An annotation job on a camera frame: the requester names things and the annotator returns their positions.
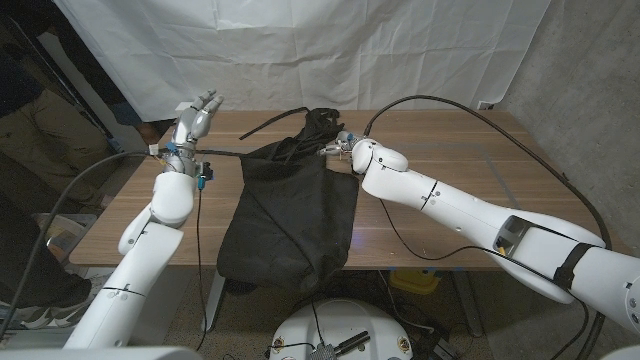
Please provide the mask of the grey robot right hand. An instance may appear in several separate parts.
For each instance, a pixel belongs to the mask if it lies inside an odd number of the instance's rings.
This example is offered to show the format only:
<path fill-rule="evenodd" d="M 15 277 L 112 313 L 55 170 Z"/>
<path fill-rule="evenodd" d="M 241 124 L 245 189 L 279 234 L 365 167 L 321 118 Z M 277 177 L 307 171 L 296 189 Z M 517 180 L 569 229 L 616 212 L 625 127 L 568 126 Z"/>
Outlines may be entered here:
<path fill-rule="evenodd" d="M 352 152 L 355 145 L 362 139 L 358 134 L 350 131 L 340 131 L 333 143 L 321 147 L 317 154 L 319 156 L 339 156 Z"/>

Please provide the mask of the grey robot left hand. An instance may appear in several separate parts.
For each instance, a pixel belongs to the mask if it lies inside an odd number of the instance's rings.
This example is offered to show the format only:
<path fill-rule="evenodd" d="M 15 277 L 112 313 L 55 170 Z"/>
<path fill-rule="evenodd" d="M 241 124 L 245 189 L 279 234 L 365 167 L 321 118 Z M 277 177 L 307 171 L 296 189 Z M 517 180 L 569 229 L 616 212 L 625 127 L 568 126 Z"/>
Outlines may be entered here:
<path fill-rule="evenodd" d="M 215 89 L 208 89 L 180 113 L 171 145 L 166 145 L 168 153 L 163 156 L 166 162 L 164 172 L 196 174 L 194 156 L 197 142 L 208 135 L 212 119 L 223 101 L 224 97 L 217 95 Z"/>

